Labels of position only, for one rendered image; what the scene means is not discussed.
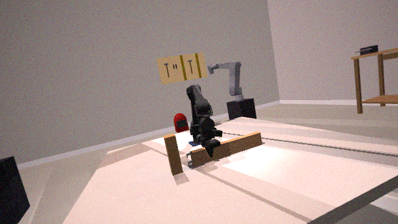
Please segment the wooden post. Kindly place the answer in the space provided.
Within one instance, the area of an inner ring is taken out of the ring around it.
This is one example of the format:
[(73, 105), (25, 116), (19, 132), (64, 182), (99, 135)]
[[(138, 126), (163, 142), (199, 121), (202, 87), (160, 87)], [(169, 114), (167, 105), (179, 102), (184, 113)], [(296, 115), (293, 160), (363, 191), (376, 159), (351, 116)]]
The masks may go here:
[(174, 134), (164, 136), (165, 146), (170, 164), (172, 175), (183, 172), (180, 154), (178, 151), (177, 140)]

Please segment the brown wooden board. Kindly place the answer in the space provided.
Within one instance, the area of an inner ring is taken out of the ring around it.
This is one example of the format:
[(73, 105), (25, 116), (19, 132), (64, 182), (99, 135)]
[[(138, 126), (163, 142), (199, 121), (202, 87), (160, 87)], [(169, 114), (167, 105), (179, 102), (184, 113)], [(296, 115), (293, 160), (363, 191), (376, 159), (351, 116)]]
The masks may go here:
[(262, 145), (261, 132), (255, 132), (240, 136), (234, 139), (220, 142), (221, 146), (215, 147), (213, 149), (213, 157), (210, 157), (207, 153), (205, 147), (199, 148), (187, 153), (187, 158), (190, 155), (191, 161), (188, 161), (188, 166), (192, 165), (199, 166), (201, 164), (226, 157), (237, 152), (241, 152), (256, 146)]

